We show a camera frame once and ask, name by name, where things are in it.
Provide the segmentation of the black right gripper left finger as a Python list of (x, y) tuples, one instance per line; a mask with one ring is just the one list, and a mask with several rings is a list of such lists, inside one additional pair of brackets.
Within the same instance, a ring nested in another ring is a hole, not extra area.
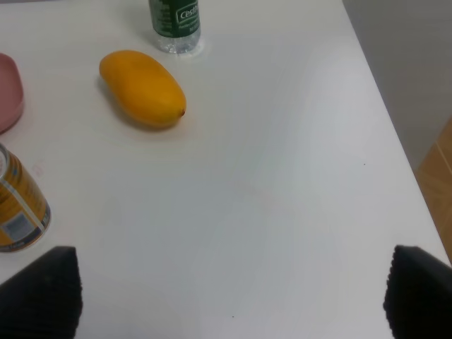
[(82, 290), (76, 249), (54, 247), (1, 283), (1, 337), (74, 338)]

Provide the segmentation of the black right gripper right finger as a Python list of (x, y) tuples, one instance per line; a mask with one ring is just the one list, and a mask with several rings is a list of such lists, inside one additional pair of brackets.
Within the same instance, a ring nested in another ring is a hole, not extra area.
[(450, 338), (451, 267), (418, 246), (396, 246), (383, 309), (394, 338)]

